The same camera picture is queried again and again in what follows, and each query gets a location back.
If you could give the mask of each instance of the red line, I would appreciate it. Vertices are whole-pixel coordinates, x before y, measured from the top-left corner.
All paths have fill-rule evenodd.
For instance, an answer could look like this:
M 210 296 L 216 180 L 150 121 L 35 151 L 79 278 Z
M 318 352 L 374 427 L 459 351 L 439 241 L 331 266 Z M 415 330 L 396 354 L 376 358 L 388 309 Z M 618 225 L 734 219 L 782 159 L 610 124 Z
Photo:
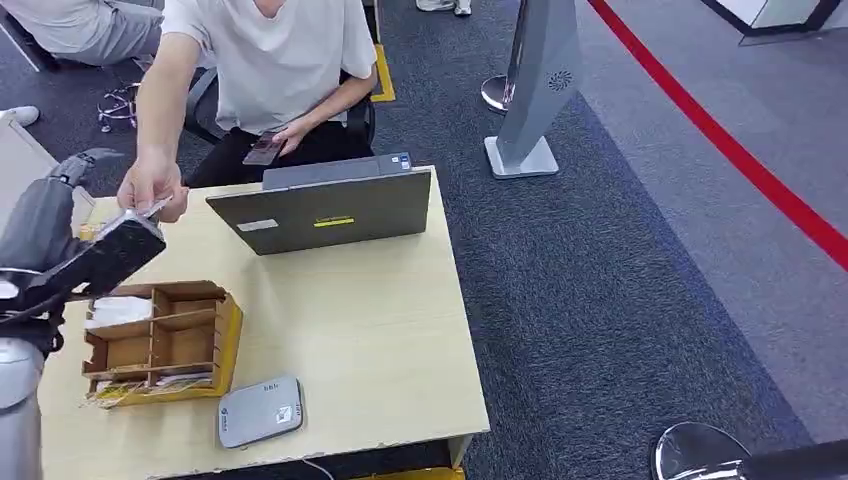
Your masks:
M 589 0 L 610 30 L 642 64 L 648 75 L 666 95 L 689 117 L 701 133 L 732 163 L 771 203 L 789 217 L 812 241 L 836 263 L 848 271 L 848 239 L 822 218 L 798 195 L 745 150 L 657 60 L 638 37 L 625 25 L 605 0 Z

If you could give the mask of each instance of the gray pants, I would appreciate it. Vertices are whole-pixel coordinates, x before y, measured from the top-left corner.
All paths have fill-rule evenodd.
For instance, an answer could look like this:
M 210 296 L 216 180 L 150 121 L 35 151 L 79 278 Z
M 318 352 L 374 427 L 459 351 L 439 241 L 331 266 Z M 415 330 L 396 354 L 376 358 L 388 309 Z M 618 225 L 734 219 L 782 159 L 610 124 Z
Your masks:
M 88 65 L 111 65 L 139 55 L 154 55 L 162 36 L 165 0 L 105 1 L 112 8 L 108 31 L 90 48 L 57 57 Z

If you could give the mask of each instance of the white sneaker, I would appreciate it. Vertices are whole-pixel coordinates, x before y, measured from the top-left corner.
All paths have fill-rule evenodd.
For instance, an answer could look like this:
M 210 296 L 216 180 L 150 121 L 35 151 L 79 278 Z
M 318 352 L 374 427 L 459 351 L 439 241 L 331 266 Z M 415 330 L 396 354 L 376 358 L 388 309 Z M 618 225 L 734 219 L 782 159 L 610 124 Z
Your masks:
M 455 13 L 457 17 L 467 17 L 471 15 L 471 0 L 459 0 L 456 3 L 456 9 L 454 9 L 453 13 Z
M 454 0 L 415 0 L 415 6 L 422 12 L 441 12 L 456 6 Z
M 17 120 L 17 122 L 20 123 L 22 127 L 28 127 L 32 125 L 33 123 L 35 123 L 36 120 L 38 120 L 38 116 L 40 115 L 38 109 L 32 106 L 15 107 L 10 108 L 6 111 L 14 115 L 15 120 Z

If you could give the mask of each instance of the cable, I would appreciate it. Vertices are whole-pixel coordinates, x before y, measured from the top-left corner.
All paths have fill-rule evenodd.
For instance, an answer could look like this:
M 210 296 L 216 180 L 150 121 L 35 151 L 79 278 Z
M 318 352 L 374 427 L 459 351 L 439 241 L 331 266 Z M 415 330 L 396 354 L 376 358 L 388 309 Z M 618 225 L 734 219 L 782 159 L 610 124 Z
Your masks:
M 336 477 L 334 477 L 332 473 L 330 473 L 326 468 L 322 467 L 321 465 L 318 465 L 315 462 L 310 462 L 309 460 L 305 460 L 305 459 L 301 460 L 301 461 L 303 463 L 309 465 L 310 467 L 314 467 L 314 468 L 317 468 L 318 470 L 321 470 L 322 472 L 324 472 L 324 475 L 326 475 L 327 478 L 329 478 L 330 480 L 336 480 Z
M 35 305 L 34 307 L 30 307 L 30 308 L 24 310 L 23 312 L 18 312 L 18 313 L 12 314 L 12 315 L 10 315 L 6 318 L 0 318 L 0 323 L 14 323 L 14 322 L 17 322 L 17 321 L 20 321 L 20 320 L 24 320 L 24 319 L 27 319 L 27 318 L 31 318 L 31 317 L 41 315 L 42 313 L 46 312 L 47 310 L 50 310 L 54 306 L 54 304 L 61 302 L 62 297 L 64 297 L 64 296 L 65 296 L 64 293 L 53 294 L 53 296 L 51 296 L 47 300 L 44 300 L 43 302 L 39 303 L 38 305 Z

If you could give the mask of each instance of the black pants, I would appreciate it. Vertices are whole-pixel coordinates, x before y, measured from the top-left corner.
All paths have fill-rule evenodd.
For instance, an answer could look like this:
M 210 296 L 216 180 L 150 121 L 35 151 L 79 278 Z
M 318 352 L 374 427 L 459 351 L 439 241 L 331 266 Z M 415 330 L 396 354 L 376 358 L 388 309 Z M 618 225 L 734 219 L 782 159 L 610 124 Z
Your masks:
M 374 155 L 364 139 L 348 134 L 340 122 L 326 122 L 309 132 L 297 149 L 285 157 L 277 158 L 268 166 L 244 165 L 259 137 L 239 128 L 224 135 L 221 143 L 198 165 L 187 181 L 191 188 L 238 185 L 262 181 L 262 173 L 269 168 L 310 165 Z

